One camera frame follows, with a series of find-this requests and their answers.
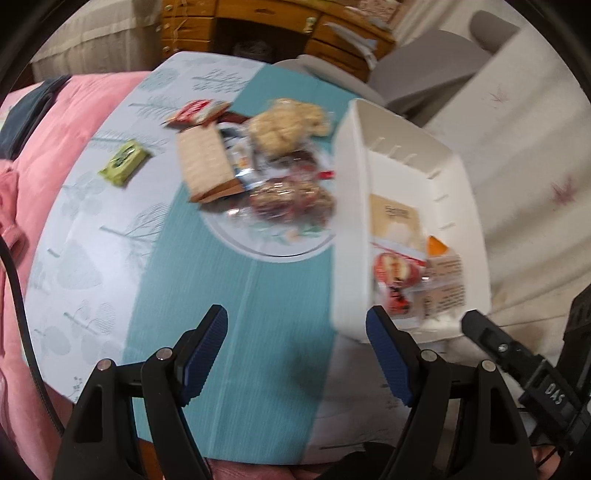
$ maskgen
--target white plastic tray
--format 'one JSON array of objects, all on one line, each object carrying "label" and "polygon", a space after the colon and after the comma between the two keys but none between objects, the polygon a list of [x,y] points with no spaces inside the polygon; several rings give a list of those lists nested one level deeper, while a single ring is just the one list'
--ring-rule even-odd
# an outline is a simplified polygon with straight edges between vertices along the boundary
[{"label": "white plastic tray", "polygon": [[365,315],[373,305],[369,195],[416,208],[423,234],[434,235],[462,258],[466,305],[410,330],[418,343],[461,335],[467,310],[491,309],[482,227],[458,155],[404,118],[367,100],[349,103],[333,140],[336,213],[332,323],[367,342]]}]

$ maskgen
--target pink blanket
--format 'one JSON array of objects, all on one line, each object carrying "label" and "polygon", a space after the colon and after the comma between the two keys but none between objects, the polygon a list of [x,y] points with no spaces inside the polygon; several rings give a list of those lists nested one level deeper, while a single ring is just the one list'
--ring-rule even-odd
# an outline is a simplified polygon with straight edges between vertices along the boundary
[{"label": "pink blanket", "polygon": [[[6,204],[8,196],[11,200],[8,204],[11,207],[16,204],[16,224],[26,240],[18,264],[23,293],[47,216],[72,165],[103,121],[146,75],[147,72],[132,72],[73,77],[60,92],[55,105],[32,134],[21,155],[8,165],[14,177],[18,178],[18,194],[14,189],[2,190],[3,184],[0,183],[0,198]],[[0,115],[32,88],[9,94],[0,107]],[[59,439],[21,357],[20,336],[8,285],[4,288],[4,300],[4,354],[0,356],[0,371],[4,374],[7,387],[7,431],[13,435],[21,456],[34,473],[40,480],[49,480]],[[72,404],[55,392],[50,394],[63,421],[67,421]],[[216,480],[311,480],[317,475],[305,470],[221,461],[212,462],[212,466]]]}]

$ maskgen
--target blue gripper pad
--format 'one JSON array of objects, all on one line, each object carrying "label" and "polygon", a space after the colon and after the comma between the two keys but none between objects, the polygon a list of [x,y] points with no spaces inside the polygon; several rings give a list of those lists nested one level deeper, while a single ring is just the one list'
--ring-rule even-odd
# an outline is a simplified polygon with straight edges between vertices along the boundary
[{"label": "blue gripper pad", "polygon": [[400,332],[394,326],[382,307],[368,310],[365,331],[392,395],[402,400],[406,406],[413,406],[418,394],[417,389],[413,388],[419,375],[420,349],[417,344],[408,333]]},{"label": "blue gripper pad", "polygon": [[217,353],[226,338],[228,333],[226,309],[221,305],[212,305],[199,326],[187,333],[190,336],[184,341],[175,361],[177,380],[181,384],[180,398],[184,405],[201,393]]}]

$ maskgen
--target metal screw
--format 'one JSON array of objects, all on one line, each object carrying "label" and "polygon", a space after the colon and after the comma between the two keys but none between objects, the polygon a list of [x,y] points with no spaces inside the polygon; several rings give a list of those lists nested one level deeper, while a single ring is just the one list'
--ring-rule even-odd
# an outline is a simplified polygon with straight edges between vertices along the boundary
[{"label": "metal screw", "polygon": [[170,357],[172,357],[172,355],[173,351],[168,347],[161,348],[156,352],[156,358],[158,360],[168,360]]},{"label": "metal screw", "polygon": [[482,368],[487,372],[494,372],[496,370],[496,365],[491,362],[490,360],[483,360],[482,361]]},{"label": "metal screw", "polygon": [[103,358],[102,360],[99,360],[99,362],[96,364],[96,367],[98,370],[103,372],[111,368],[112,364],[113,362],[111,360],[109,360],[108,358]]},{"label": "metal screw", "polygon": [[437,360],[437,354],[433,350],[423,350],[421,352],[421,358],[426,362],[434,362]]}]

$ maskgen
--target snack package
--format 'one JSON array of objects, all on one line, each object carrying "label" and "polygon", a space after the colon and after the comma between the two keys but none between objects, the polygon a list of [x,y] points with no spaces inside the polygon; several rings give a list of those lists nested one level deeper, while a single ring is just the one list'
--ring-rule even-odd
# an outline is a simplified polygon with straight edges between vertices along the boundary
[{"label": "snack package", "polygon": [[169,117],[166,124],[178,127],[194,127],[196,125],[206,127],[221,116],[230,105],[230,102],[223,100],[194,100]]},{"label": "snack package", "polygon": [[226,156],[234,169],[235,177],[244,185],[245,190],[252,190],[265,183],[261,172],[256,169],[254,152],[248,138],[242,138],[228,147]]},{"label": "snack package", "polygon": [[449,251],[427,258],[423,282],[414,293],[417,316],[430,319],[466,303],[462,259]]},{"label": "snack package", "polygon": [[224,111],[220,116],[218,116],[216,122],[218,124],[221,123],[231,123],[231,124],[243,124],[247,120],[250,120],[251,117],[247,115],[242,115],[241,113],[232,112],[231,110]]},{"label": "snack package", "polygon": [[216,125],[183,130],[177,135],[177,145],[190,202],[207,203],[245,191],[235,177]]},{"label": "snack package", "polygon": [[267,180],[252,191],[250,201],[259,218],[281,223],[302,219],[325,225],[335,207],[332,195],[317,183],[289,177]]},{"label": "snack package", "polygon": [[425,267],[424,238],[417,209],[370,195],[375,301],[398,328],[419,325],[414,289]]},{"label": "snack package", "polygon": [[374,277],[389,287],[412,287],[421,281],[421,264],[413,258],[383,252],[374,259]]},{"label": "snack package", "polygon": [[320,105],[299,102],[291,98],[278,98],[275,103],[292,103],[295,105],[301,118],[307,123],[310,135],[314,137],[327,137],[330,135],[332,131],[330,115]]},{"label": "snack package", "polygon": [[308,124],[292,102],[275,103],[248,121],[248,133],[255,145],[269,158],[298,150],[309,136]]},{"label": "snack package", "polygon": [[113,185],[123,187],[147,156],[147,150],[135,140],[129,140],[113,155],[106,167],[99,171],[99,175]]}]

